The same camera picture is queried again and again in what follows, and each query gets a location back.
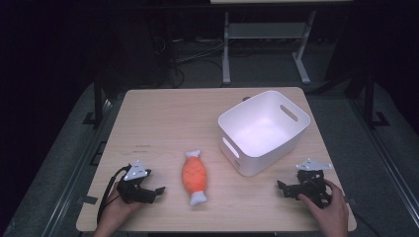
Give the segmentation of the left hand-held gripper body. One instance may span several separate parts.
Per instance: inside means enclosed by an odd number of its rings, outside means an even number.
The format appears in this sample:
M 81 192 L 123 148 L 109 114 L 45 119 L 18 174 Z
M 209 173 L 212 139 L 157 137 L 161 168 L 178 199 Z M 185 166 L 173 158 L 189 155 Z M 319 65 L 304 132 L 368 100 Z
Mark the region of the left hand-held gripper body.
M 117 185 L 117 191 L 125 203 L 143 202 L 145 196 L 155 195 L 154 191 L 143 189 L 141 183 L 149 176 L 150 170 L 145 169 L 139 161 L 128 165 L 127 172 Z

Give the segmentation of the white plastic storage bin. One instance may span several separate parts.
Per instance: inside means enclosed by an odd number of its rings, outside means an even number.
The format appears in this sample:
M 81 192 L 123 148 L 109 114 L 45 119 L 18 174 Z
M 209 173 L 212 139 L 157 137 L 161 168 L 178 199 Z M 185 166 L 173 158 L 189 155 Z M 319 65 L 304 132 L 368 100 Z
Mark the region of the white plastic storage bin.
M 240 175 L 251 177 L 290 153 L 310 122 L 282 93 L 266 91 L 219 116 L 219 147 Z

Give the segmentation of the aluminium floor rail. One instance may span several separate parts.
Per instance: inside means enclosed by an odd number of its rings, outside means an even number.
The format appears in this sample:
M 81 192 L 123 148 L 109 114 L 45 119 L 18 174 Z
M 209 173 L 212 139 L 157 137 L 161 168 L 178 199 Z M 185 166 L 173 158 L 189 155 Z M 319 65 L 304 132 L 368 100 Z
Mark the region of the aluminium floor rail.
M 370 125 L 364 118 L 364 112 L 361 104 L 357 101 L 351 100 L 350 105 L 351 108 L 355 111 L 355 114 L 363 129 L 366 131 L 368 137 L 370 138 L 370 141 L 378 153 L 378 156 L 383 163 L 383 167 L 387 172 L 391 182 L 393 183 L 397 193 L 399 194 L 406 210 L 410 214 L 416 227 L 419 229 L 419 200 L 413 194 L 399 169 L 396 167 L 396 164 L 392 160 L 392 156 L 384 146 L 384 143 L 379 137 L 376 128 L 373 125 Z
M 51 151 L 53 160 L 48 176 L 56 179 L 59 193 L 42 237 L 58 237 L 65 232 L 66 222 L 70 232 L 77 232 L 75 223 L 106 146 L 110 131 L 108 116 L 113 108 L 108 99 L 101 102 L 99 113 L 103 119 L 96 123 L 96 113 L 88 109 L 92 103 L 81 100 L 76 104 L 74 115 L 69 117 Z

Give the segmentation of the white metal table frame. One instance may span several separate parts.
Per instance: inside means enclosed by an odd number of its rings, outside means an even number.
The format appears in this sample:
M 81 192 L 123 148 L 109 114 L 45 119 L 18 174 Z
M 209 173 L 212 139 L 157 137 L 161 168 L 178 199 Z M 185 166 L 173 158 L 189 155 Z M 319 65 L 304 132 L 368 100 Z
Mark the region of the white metal table frame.
M 230 21 L 231 10 L 224 13 L 223 54 L 222 54 L 222 83 L 231 83 L 229 44 L 232 40 L 299 40 L 299 48 L 292 53 L 293 62 L 299 78 L 304 85 L 311 80 L 303 64 L 303 54 L 311 34 L 313 24 L 320 5 L 349 4 L 353 0 L 210 0 L 215 6 L 231 7 L 257 7 L 279 8 L 296 6 L 308 7 L 307 17 L 300 22 L 263 22 L 263 23 L 236 23 Z

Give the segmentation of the orange plush meat toy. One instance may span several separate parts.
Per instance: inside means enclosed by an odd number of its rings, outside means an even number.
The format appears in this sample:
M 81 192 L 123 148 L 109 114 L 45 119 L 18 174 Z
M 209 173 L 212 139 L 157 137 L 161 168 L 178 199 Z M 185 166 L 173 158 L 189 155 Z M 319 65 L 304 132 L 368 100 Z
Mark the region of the orange plush meat toy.
M 190 195 L 190 205 L 195 206 L 207 201 L 207 169 L 200 158 L 200 150 L 185 153 L 186 160 L 182 168 L 184 188 Z

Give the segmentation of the black metal stand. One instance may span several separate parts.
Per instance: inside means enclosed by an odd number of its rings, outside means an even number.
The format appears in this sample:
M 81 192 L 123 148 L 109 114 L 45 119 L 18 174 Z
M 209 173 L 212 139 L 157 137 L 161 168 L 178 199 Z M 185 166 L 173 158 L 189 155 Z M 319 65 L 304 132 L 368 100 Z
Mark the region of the black metal stand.
M 356 99 L 364 94 L 362 115 L 363 119 L 371 129 L 378 126 L 389 126 L 389 122 L 382 112 L 374 110 L 375 100 L 375 81 L 371 72 L 367 69 L 357 70 L 351 77 L 348 87 L 344 92 L 345 96 L 350 99 Z
M 89 124 L 94 128 L 97 128 L 101 125 L 105 115 L 108 113 L 109 107 L 111 106 L 108 98 L 105 95 L 102 76 L 100 74 L 98 74 L 94 79 L 93 92 L 94 111 L 86 114 L 85 118 L 83 119 L 83 124 Z

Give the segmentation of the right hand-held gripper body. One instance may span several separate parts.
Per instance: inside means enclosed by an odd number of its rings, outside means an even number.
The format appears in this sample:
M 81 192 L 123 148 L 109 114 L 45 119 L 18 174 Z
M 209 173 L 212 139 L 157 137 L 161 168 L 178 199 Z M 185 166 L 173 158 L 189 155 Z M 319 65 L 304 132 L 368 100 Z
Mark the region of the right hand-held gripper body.
M 293 189 L 293 197 L 298 199 L 299 195 L 305 195 L 319 208 L 331 201 L 331 195 L 326 192 L 324 170 L 333 168 L 331 163 L 324 163 L 308 158 L 306 161 L 297 164 L 298 184 Z

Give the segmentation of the person's right hand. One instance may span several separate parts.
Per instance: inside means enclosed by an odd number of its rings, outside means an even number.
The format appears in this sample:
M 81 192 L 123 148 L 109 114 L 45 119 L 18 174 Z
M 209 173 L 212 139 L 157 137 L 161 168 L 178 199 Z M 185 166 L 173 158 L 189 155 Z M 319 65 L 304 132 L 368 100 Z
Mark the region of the person's right hand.
M 305 195 L 298 197 L 316 219 L 320 231 L 334 229 L 348 232 L 349 208 L 345 203 L 343 192 L 332 182 L 326 180 L 325 183 L 332 191 L 332 200 L 328 206 L 319 208 Z

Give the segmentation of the person's left hand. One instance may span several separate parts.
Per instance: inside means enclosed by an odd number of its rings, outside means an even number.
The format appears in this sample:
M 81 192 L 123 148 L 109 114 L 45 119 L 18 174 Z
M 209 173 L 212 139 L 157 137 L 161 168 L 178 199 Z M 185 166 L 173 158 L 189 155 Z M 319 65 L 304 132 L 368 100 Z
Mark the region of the person's left hand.
M 113 189 L 107 199 L 106 207 L 96 229 L 109 228 L 117 231 L 141 207 L 142 204 L 140 202 L 125 203 L 119 197 L 117 189 Z

